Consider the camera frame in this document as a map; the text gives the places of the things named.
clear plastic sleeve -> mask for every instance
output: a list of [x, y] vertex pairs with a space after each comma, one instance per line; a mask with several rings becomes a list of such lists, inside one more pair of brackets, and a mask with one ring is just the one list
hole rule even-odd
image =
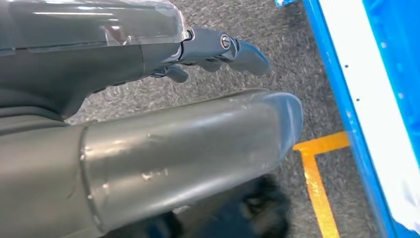
[[179, 43], [184, 17], [167, 0], [0, 0], [0, 51]]

